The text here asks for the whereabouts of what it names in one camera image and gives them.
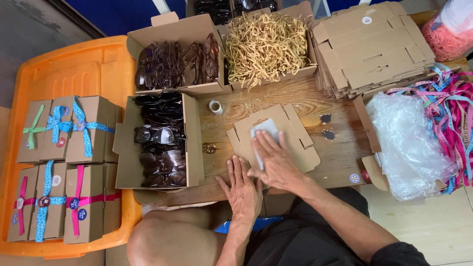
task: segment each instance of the cardboard box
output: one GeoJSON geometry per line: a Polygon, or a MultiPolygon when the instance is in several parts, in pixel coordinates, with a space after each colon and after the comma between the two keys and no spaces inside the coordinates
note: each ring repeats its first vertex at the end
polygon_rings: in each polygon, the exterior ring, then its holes
{"type": "Polygon", "coordinates": [[[123,124],[117,124],[115,132],[114,152],[120,155],[115,187],[135,189],[135,193],[140,193],[137,189],[168,191],[169,189],[197,186],[200,180],[204,180],[201,124],[197,101],[186,94],[182,94],[184,133],[187,136],[185,141],[187,185],[151,188],[141,187],[145,179],[143,176],[144,167],[139,160],[141,146],[134,142],[134,136],[135,127],[142,126],[144,121],[140,115],[141,107],[132,101],[133,97],[135,96],[128,97],[125,119],[123,124]]]}
{"type": "Polygon", "coordinates": [[[26,120],[25,120],[25,125],[24,125],[24,130],[27,130],[28,132],[23,133],[21,136],[21,143],[20,147],[18,149],[18,156],[17,156],[17,162],[20,163],[37,163],[40,162],[40,144],[38,140],[43,139],[44,137],[44,132],[46,131],[46,125],[48,123],[48,117],[49,117],[49,110],[51,109],[51,103],[52,100],[42,100],[42,101],[31,101],[29,103],[28,107],[28,113],[26,115],[26,120]],[[34,133],[30,132],[30,128],[33,126],[33,123],[38,116],[39,113],[39,118],[37,120],[37,123],[35,125],[35,131],[34,133]],[[32,136],[32,142],[34,144],[34,147],[30,147],[30,144],[28,143],[28,137],[32,136]]]}
{"type": "MultiPolygon", "coordinates": [[[[151,27],[138,29],[128,33],[126,47],[130,55],[138,59],[140,52],[151,43],[161,43],[164,41],[179,41],[183,50],[187,49],[193,42],[205,43],[205,39],[210,33],[215,35],[220,48],[219,54],[219,81],[199,85],[189,85],[177,88],[179,92],[188,95],[205,94],[213,92],[223,92],[223,58],[224,50],[222,40],[209,14],[198,15],[190,18],[179,19],[175,12],[151,18],[151,27]]],[[[137,94],[148,94],[150,92],[161,92],[163,90],[140,91],[137,94]]]]}
{"type": "MultiPolygon", "coordinates": [[[[451,69],[454,73],[462,73],[462,72],[468,72],[467,70],[464,70],[460,67],[456,67],[451,69]]],[[[379,93],[380,91],[386,92],[390,89],[393,88],[403,88],[406,86],[409,86],[411,84],[414,84],[416,82],[420,82],[423,80],[431,79],[433,76],[435,76],[436,73],[429,73],[426,74],[422,77],[418,77],[416,79],[406,81],[406,82],[401,82],[398,84],[395,84],[395,86],[389,86],[385,87],[382,89],[378,90],[373,90],[369,91],[367,93],[361,94],[358,97],[356,97],[355,100],[353,100],[353,104],[357,110],[358,116],[360,118],[361,123],[363,124],[364,131],[366,132],[366,135],[368,136],[368,141],[371,146],[371,150],[373,153],[376,152],[381,152],[381,145],[379,144],[378,137],[376,136],[376,131],[374,129],[373,123],[371,122],[371,119],[369,118],[368,112],[366,110],[365,104],[368,103],[371,98],[379,93]]],[[[366,168],[366,171],[369,174],[369,178],[371,179],[371,182],[379,189],[381,190],[389,190],[389,182],[387,180],[386,175],[383,174],[383,170],[379,166],[375,155],[370,155],[361,158],[363,165],[366,168]]],[[[442,188],[445,187],[439,180],[438,180],[438,187],[442,188]]]]}
{"type": "Polygon", "coordinates": [[[314,142],[302,125],[292,104],[274,105],[260,110],[249,117],[236,122],[235,128],[227,131],[228,138],[236,155],[248,160],[251,167],[258,165],[255,151],[251,146],[250,130],[262,121],[272,118],[279,131],[284,132],[286,143],[299,169],[306,173],[320,164],[314,142]]]}
{"type": "Polygon", "coordinates": [[[78,168],[68,169],[66,172],[66,218],[64,222],[64,244],[89,243],[102,238],[104,232],[104,211],[103,211],[103,192],[104,192],[104,166],[89,165],[84,167],[82,179],[82,188],[80,197],[101,197],[100,200],[79,206],[78,224],[79,235],[74,236],[72,222],[72,209],[74,202],[77,201],[76,189],[78,185],[78,168]]]}
{"type": "MultiPolygon", "coordinates": [[[[258,11],[254,11],[255,15],[257,15],[257,13],[270,14],[270,10],[269,8],[265,8],[258,11]]],[[[310,3],[308,1],[304,1],[296,6],[288,7],[286,9],[281,9],[277,11],[276,13],[280,13],[282,15],[290,15],[294,18],[301,17],[301,19],[305,21],[308,27],[311,27],[314,21],[314,17],[311,16],[312,8],[310,7],[310,3]]],[[[308,65],[306,67],[303,67],[299,69],[299,71],[294,75],[290,71],[284,73],[284,75],[280,74],[279,81],[301,78],[301,77],[314,74],[315,70],[317,69],[317,59],[315,57],[314,47],[312,45],[310,34],[306,34],[306,39],[307,39],[307,58],[310,60],[310,63],[315,64],[315,65],[308,65]]],[[[272,83],[272,82],[267,81],[267,80],[261,81],[261,85],[269,84],[269,83],[272,83]]],[[[235,83],[232,83],[231,85],[233,87],[233,90],[240,90],[240,89],[247,88],[249,86],[249,82],[245,82],[244,84],[241,84],[240,82],[235,82],[235,83]]]]}
{"type": "MultiPolygon", "coordinates": [[[[85,114],[85,122],[97,122],[106,125],[111,131],[86,128],[84,131],[72,131],[66,150],[67,163],[117,162],[113,154],[112,142],[116,123],[121,121],[122,108],[101,96],[77,97],[76,102],[85,114]],[[85,155],[84,135],[90,137],[91,155],[85,155]]],[[[79,119],[76,111],[72,115],[74,125],[79,119]]]]}
{"type": "Polygon", "coordinates": [[[26,241],[30,234],[31,219],[36,201],[36,181],[39,167],[26,168],[18,175],[18,187],[14,210],[8,229],[7,241],[26,241]],[[24,232],[20,234],[21,216],[23,217],[24,232]]]}
{"type": "MultiPolygon", "coordinates": [[[[64,198],[64,204],[50,204],[48,206],[43,239],[57,239],[64,236],[64,217],[66,216],[66,170],[70,167],[71,165],[68,165],[65,162],[53,163],[51,168],[46,167],[45,164],[39,166],[38,182],[36,185],[36,197],[38,200],[43,196],[47,196],[50,200],[55,201],[61,201],[62,197],[64,198]],[[44,182],[46,178],[50,179],[49,186],[51,187],[51,191],[48,195],[44,195],[44,182]]],[[[28,240],[35,240],[36,230],[38,229],[38,211],[40,208],[41,207],[38,205],[35,206],[28,240]]]]}
{"type": "Polygon", "coordinates": [[[104,164],[104,235],[120,228],[122,224],[121,190],[115,189],[117,164],[104,164]]]}
{"type": "Polygon", "coordinates": [[[322,89],[336,98],[422,74],[435,57],[397,2],[354,6],[316,20],[312,43],[322,89]]]}
{"type": "MultiPolygon", "coordinates": [[[[51,105],[49,117],[51,119],[54,119],[55,121],[59,119],[60,122],[72,123],[72,106],[74,104],[74,98],[74,95],[55,98],[51,105]],[[64,111],[62,114],[59,114],[58,106],[63,107],[64,111]]],[[[51,121],[51,123],[48,124],[53,127],[53,124],[55,124],[55,122],[51,121]]],[[[46,130],[46,132],[44,133],[44,137],[42,139],[38,139],[38,142],[41,143],[41,150],[39,156],[40,160],[66,159],[66,148],[67,143],[69,142],[69,136],[72,132],[72,128],[69,132],[64,132],[59,130],[59,126],[59,124],[56,124],[56,126],[54,126],[55,129],[51,128],[49,130],[46,130]],[[57,137],[53,137],[53,132],[58,132],[59,135],[57,137]]]]}

